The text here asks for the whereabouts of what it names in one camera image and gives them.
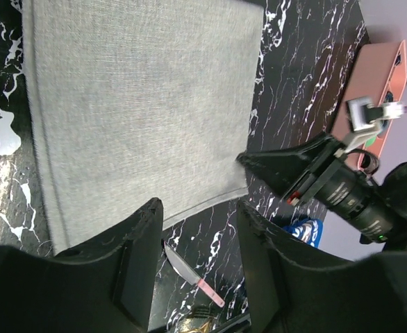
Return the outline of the grey cloth napkin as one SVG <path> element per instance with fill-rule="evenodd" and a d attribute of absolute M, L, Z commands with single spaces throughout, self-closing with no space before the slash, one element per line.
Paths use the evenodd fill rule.
<path fill-rule="evenodd" d="M 264 8 L 24 1 L 24 73 L 53 250 L 161 199 L 164 227 L 245 196 Z"/>

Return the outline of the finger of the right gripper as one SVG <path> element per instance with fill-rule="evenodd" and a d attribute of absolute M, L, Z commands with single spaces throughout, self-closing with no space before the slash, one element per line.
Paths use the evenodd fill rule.
<path fill-rule="evenodd" d="M 284 200 L 301 198 L 334 161 L 338 141 L 321 133 L 292 148 L 240 153 L 236 160 Z"/>

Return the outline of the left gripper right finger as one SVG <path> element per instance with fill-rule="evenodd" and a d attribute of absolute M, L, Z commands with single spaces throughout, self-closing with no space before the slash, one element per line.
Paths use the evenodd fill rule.
<path fill-rule="evenodd" d="M 407 252 L 350 262 L 237 204 L 237 225 L 253 332 L 407 332 Z"/>

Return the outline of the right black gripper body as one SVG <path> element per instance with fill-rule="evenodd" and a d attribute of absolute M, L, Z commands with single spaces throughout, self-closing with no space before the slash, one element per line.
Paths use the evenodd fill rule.
<path fill-rule="evenodd" d="M 347 166 L 341 142 L 308 142 L 283 151 L 296 167 L 284 179 L 285 199 L 302 205 L 311 199 L 357 229 L 367 243 L 407 241 L 407 162 L 378 184 L 371 171 Z"/>

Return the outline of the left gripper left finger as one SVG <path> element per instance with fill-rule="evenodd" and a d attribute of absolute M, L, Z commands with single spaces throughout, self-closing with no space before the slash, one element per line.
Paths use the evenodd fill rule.
<path fill-rule="evenodd" d="M 0 332 L 146 332 L 163 204 L 52 258 L 0 246 Z"/>

